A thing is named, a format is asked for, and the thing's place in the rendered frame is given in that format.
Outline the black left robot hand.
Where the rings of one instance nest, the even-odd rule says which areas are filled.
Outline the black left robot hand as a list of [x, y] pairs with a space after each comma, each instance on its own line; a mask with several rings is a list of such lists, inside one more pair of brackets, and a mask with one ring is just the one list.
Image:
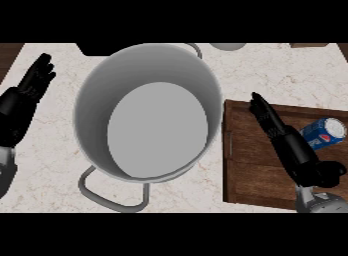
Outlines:
[[14, 147], [32, 122], [37, 105], [47, 92], [56, 72], [51, 56], [43, 53], [32, 63], [20, 83], [0, 96], [0, 146]]

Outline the blue soda can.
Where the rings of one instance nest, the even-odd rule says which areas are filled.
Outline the blue soda can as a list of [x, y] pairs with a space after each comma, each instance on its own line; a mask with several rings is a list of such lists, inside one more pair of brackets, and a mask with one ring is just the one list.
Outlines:
[[320, 118], [299, 130], [299, 134], [310, 147], [319, 150], [344, 141], [347, 127], [336, 118]]

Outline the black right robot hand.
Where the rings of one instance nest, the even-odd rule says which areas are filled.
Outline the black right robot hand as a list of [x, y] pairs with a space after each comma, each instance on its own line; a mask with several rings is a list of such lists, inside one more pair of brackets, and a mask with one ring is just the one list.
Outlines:
[[252, 93], [249, 111], [270, 139], [280, 163], [294, 182], [301, 187], [332, 188], [347, 173], [338, 161], [320, 161], [305, 138], [286, 125], [277, 112], [258, 93]]

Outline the large grey metal pot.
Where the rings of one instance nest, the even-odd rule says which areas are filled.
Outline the large grey metal pot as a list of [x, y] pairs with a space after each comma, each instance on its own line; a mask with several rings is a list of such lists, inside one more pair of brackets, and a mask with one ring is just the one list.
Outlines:
[[141, 211], [141, 202], [122, 205], [85, 185], [94, 171], [150, 188], [178, 178], [203, 157], [223, 120], [223, 94], [198, 46], [134, 45], [93, 69], [79, 88], [74, 131], [91, 166], [81, 174], [81, 194], [122, 213]]

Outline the brown wooden object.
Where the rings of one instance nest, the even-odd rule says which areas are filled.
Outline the brown wooden object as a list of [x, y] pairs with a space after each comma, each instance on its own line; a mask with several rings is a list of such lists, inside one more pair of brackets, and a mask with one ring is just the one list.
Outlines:
[[325, 47], [329, 43], [289, 43], [292, 48]]

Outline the grey round object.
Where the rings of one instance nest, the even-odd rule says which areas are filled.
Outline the grey round object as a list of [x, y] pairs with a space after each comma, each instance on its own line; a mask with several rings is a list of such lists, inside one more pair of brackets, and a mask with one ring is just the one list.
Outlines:
[[214, 48], [221, 51], [236, 51], [239, 50], [246, 43], [209, 43]]

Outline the brown wooden tray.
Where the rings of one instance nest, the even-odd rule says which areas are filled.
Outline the brown wooden tray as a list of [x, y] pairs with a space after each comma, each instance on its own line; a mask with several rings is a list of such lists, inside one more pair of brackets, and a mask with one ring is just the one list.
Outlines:
[[[277, 105], [283, 122], [299, 129], [328, 117], [342, 121], [345, 140], [317, 151], [323, 160], [347, 167], [339, 185], [328, 191], [348, 201], [348, 111]], [[292, 210], [295, 183], [282, 167], [270, 140], [242, 101], [224, 102], [223, 120], [223, 201]]]

